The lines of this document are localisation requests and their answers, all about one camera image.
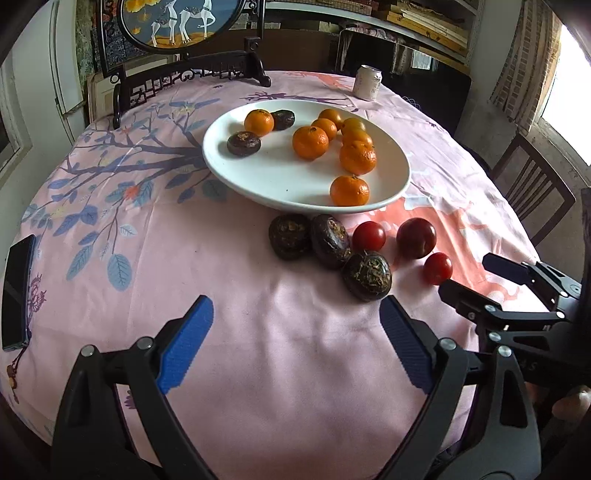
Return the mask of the red cherry tomato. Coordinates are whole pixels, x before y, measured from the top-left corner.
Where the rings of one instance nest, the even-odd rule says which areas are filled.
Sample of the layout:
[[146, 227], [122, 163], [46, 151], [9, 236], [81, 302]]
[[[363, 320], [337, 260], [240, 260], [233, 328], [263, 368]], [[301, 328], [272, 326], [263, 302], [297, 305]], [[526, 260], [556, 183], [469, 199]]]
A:
[[380, 251], [387, 241], [386, 231], [381, 224], [366, 221], [353, 232], [352, 245], [356, 252]]
[[423, 277], [428, 284], [437, 286], [451, 279], [453, 270], [451, 258], [443, 252], [436, 252], [426, 260], [423, 266]]

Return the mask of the dark red plum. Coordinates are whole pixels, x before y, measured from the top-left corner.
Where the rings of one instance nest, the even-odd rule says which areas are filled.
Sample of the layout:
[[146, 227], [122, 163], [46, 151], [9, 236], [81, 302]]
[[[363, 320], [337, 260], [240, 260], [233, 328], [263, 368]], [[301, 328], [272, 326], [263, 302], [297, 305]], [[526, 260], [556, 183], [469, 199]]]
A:
[[397, 232], [400, 254], [406, 259], [421, 259], [429, 255], [437, 244], [435, 227], [424, 218], [410, 218]]

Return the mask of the dark passion fruit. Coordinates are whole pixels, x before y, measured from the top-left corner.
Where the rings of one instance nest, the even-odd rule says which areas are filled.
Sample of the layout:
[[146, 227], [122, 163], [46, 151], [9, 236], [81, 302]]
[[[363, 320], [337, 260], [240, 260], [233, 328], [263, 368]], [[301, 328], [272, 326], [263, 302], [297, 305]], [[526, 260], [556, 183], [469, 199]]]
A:
[[271, 117], [273, 117], [274, 131], [287, 130], [293, 126], [294, 121], [296, 121], [296, 115], [294, 115], [294, 112], [287, 109], [276, 110], [271, 113]]
[[262, 143], [259, 136], [249, 131], [239, 131], [228, 137], [226, 147], [236, 157], [247, 157], [259, 151]]
[[270, 246], [280, 259], [291, 261], [311, 255], [311, 220], [302, 214], [277, 216], [269, 227]]
[[331, 270], [341, 270], [353, 254], [345, 226], [329, 214], [311, 219], [311, 245], [318, 260]]
[[378, 252], [355, 253], [342, 268], [342, 280], [359, 300], [372, 302], [386, 297], [392, 288], [392, 271], [388, 260]]

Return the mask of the large orange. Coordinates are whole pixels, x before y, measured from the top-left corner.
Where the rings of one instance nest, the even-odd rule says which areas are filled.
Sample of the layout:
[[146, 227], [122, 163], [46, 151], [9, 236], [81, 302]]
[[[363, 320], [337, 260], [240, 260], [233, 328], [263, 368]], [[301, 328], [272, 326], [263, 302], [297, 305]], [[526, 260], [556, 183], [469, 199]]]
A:
[[339, 164], [353, 175], [365, 175], [377, 166], [377, 154], [374, 147], [365, 142], [349, 142], [339, 150]]

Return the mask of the yellow-orange small citrus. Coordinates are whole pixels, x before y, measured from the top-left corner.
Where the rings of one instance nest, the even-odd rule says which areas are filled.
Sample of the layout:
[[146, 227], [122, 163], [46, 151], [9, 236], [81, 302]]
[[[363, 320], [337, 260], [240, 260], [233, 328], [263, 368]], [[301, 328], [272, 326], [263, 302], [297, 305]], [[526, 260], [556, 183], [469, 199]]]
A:
[[366, 130], [366, 125], [363, 121], [358, 117], [349, 117], [342, 121], [341, 132], [342, 135], [345, 135], [349, 131], [352, 130]]

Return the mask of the large mandarin front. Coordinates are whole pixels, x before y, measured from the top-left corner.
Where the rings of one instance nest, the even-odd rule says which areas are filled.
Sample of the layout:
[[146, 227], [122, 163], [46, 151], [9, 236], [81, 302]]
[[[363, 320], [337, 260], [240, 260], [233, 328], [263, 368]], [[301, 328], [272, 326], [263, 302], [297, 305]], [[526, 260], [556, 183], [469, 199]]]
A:
[[321, 128], [304, 126], [294, 132], [291, 144], [298, 157], [314, 161], [328, 151], [329, 137]]

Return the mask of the small orange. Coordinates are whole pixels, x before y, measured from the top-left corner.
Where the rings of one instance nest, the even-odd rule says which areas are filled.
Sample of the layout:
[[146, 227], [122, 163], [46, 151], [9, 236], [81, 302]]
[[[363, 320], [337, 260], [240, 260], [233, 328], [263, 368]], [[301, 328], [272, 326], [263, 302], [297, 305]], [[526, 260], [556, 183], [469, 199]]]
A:
[[335, 127], [338, 131], [342, 129], [342, 116], [339, 114], [338, 110], [332, 108], [322, 110], [322, 112], [318, 114], [318, 119], [321, 118], [331, 120], [332, 123], [335, 124]]
[[315, 121], [311, 123], [311, 126], [324, 131], [325, 135], [329, 139], [329, 142], [332, 142], [339, 132], [338, 126], [329, 118], [315, 119]]

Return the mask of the wooden chair right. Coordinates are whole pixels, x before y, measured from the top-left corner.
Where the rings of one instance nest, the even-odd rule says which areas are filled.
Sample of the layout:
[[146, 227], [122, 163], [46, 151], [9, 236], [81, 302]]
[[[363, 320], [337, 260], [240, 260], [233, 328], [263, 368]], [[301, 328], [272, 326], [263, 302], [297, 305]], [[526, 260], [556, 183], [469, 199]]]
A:
[[506, 200], [520, 221], [530, 216], [552, 194], [557, 193], [562, 203], [550, 215], [542, 227], [531, 237], [534, 246], [539, 245], [559, 224], [576, 203], [576, 196], [555, 168], [540, 151], [519, 131], [491, 171], [491, 178], [498, 180], [509, 166], [511, 159], [522, 151], [525, 163], [513, 180]]

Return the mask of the red tassel phone charm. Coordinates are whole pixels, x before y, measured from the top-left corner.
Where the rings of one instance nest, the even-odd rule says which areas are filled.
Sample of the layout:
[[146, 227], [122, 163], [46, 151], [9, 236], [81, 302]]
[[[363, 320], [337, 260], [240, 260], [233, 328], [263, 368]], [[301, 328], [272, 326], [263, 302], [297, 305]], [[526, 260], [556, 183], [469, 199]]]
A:
[[27, 351], [28, 347], [23, 347], [17, 356], [11, 361], [11, 363], [7, 366], [7, 376], [8, 376], [8, 383], [12, 392], [13, 400], [16, 404], [19, 404], [19, 398], [17, 395], [17, 388], [18, 388], [18, 381], [17, 381], [17, 374], [18, 374], [18, 367], [23, 357], [24, 353]]

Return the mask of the black smartphone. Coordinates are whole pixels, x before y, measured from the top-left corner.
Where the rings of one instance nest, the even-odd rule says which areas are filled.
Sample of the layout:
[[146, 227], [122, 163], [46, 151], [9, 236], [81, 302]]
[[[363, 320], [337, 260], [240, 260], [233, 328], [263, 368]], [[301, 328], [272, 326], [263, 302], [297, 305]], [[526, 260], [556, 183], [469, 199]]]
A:
[[1, 301], [1, 341], [4, 351], [21, 349], [29, 342], [29, 277], [35, 246], [36, 237], [28, 235], [12, 245], [8, 253]]

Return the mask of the pink floral tablecloth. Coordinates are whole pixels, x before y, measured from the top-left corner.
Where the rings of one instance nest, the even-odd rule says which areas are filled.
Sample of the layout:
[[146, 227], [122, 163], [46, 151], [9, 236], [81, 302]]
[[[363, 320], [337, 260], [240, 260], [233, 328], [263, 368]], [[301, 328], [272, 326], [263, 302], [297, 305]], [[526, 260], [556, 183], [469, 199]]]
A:
[[451, 135], [389, 89], [353, 97], [348, 77], [276, 72], [270, 88], [202, 78], [127, 112], [119, 129], [90, 125], [41, 175], [22, 206], [19, 235], [38, 239], [32, 338], [1, 391], [50, 441], [79, 350], [125, 349], [181, 316], [197, 296], [214, 321], [169, 402], [223, 479], [368, 479], [416, 418], [424, 394], [408, 380], [378, 307], [353, 297], [313, 258], [284, 262], [270, 248], [274, 212], [219, 182], [200, 157], [219, 115], [263, 99], [342, 107], [392, 135], [412, 179], [370, 214], [389, 235], [430, 221], [456, 281], [508, 303], [526, 290], [484, 271], [483, 257], [538, 255], [499, 190]]

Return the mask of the white oval plate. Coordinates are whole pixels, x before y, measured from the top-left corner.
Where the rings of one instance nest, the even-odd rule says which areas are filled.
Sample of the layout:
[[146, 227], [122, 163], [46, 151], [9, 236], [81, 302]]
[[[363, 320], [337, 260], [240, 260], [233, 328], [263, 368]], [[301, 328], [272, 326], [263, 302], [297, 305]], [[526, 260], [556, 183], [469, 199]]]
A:
[[[339, 207], [329, 196], [336, 177], [346, 174], [339, 164], [342, 142], [332, 141], [327, 153], [314, 161], [294, 152], [291, 138], [297, 128], [308, 126], [329, 106], [301, 99], [256, 101], [238, 106], [217, 117], [205, 130], [202, 155], [218, 180], [244, 197], [277, 210], [300, 213], [358, 214], [381, 209], [398, 199], [411, 179], [407, 156], [390, 133], [363, 119], [377, 153], [376, 168], [363, 175], [370, 198], [362, 206]], [[250, 111], [287, 109], [294, 112], [294, 126], [263, 136], [259, 151], [238, 157], [228, 150], [228, 138], [243, 126]]]

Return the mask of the white drink can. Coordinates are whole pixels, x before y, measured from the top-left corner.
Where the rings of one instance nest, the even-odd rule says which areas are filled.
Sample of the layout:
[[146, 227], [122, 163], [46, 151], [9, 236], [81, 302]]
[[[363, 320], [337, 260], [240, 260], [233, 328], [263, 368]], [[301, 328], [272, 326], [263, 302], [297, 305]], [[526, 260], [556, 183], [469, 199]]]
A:
[[382, 72], [372, 66], [362, 65], [356, 72], [353, 94], [365, 101], [374, 101], [382, 83]]

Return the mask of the round deer painting screen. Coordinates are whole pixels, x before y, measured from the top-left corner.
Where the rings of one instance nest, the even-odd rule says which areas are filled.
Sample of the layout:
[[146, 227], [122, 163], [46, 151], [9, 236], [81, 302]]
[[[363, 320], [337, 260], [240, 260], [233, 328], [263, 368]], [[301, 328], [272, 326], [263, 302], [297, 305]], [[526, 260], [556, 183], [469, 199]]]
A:
[[192, 47], [228, 30], [244, 5], [236, 0], [127, 0], [119, 2], [117, 14], [134, 44], [165, 52]]

